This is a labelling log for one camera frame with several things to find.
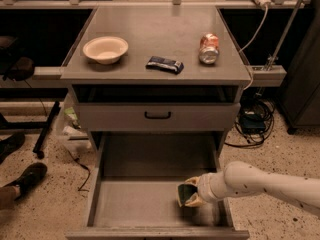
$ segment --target drawer handle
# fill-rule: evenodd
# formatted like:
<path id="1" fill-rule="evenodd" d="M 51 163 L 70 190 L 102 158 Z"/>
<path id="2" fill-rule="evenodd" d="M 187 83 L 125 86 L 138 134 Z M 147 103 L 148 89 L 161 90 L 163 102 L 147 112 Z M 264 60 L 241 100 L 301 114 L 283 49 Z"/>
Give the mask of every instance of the drawer handle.
<path id="1" fill-rule="evenodd" d="M 167 115 L 164 115 L 164 116 L 151 116 L 150 114 L 148 114 L 148 112 L 144 112 L 144 117 L 147 118 L 147 119 L 169 119 L 171 117 L 171 112 L 169 111 Z"/>

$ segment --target cabinet leg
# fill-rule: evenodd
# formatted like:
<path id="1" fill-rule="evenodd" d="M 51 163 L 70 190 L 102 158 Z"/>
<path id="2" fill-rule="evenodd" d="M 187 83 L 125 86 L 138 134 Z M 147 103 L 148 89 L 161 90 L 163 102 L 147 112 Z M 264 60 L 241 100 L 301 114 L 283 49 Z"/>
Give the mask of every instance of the cabinet leg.
<path id="1" fill-rule="evenodd" d="M 293 134 L 296 133 L 296 131 L 297 131 L 297 128 L 289 127 L 288 130 L 287 130 L 287 133 L 289 135 L 293 135 Z"/>

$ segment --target white cable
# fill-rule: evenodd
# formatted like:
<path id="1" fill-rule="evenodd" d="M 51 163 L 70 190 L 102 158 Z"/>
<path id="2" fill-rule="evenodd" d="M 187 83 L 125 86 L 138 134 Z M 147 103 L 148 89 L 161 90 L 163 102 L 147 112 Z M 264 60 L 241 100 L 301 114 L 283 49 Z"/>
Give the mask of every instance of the white cable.
<path id="1" fill-rule="evenodd" d="M 252 42 L 253 40 L 256 38 L 257 34 L 259 33 L 265 19 L 267 18 L 267 14 L 268 14 L 268 4 L 265 5 L 265 12 L 264 12 L 264 16 L 262 18 L 262 21 L 258 27 L 258 29 L 256 30 L 256 33 L 254 33 L 253 37 L 251 38 L 251 40 L 244 46 L 240 49 L 239 53 L 242 52 L 244 49 L 246 49 Z"/>
<path id="2" fill-rule="evenodd" d="M 264 12 L 264 16 L 262 18 L 262 21 L 261 21 L 258 29 L 256 30 L 256 33 L 254 33 L 254 35 L 251 38 L 251 40 L 244 47 L 242 47 L 240 49 L 239 53 L 242 52 L 244 49 L 246 49 L 253 42 L 253 40 L 256 38 L 257 34 L 259 33 L 259 31 L 260 31 L 260 29 L 261 29 L 261 27 L 262 27 L 262 25 L 263 25 L 263 23 L 264 23 L 264 21 L 265 21 L 265 19 L 267 17 L 267 14 L 268 14 L 268 4 L 266 4 L 265 7 L 266 7 L 266 9 L 265 9 L 265 12 Z M 246 67 L 246 70 L 248 71 L 248 74 L 250 76 L 250 82 L 246 87 L 243 88 L 243 90 L 248 89 L 253 83 L 253 72 L 251 71 L 250 67 L 248 67 L 248 66 L 245 66 L 245 67 Z"/>

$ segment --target white bowl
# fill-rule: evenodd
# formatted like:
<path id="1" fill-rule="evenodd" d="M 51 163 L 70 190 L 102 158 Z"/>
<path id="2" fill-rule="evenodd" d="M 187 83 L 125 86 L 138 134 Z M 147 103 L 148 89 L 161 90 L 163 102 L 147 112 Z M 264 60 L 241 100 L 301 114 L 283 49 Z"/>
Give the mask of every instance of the white bowl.
<path id="1" fill-rule="evenodd" d="M 128 50 L 128 43 L 119 37 L 105 36 L 95 38 L 83 47 L 83 53 L 100 64 L 112 64 Z"/>

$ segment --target closed drawer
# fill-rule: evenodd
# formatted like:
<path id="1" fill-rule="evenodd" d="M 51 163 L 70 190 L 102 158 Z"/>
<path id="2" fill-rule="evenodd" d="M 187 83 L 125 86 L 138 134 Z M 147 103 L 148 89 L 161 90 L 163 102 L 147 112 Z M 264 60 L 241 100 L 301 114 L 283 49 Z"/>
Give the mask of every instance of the closed drawer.
<path id="1" fill-rule="evenodd" d="M 81 126 L 91 131 L 211 131 L 231 129 L 239 104 L 79 105 Z"/>
<path id="2" fill-rule="evenodd" d="M 86 227 L 70 239 L 247 239 L 225 203 L 180 208 L 177 186 L 216 172 L 212 133 L 108 133 L 92 173 Z"/>

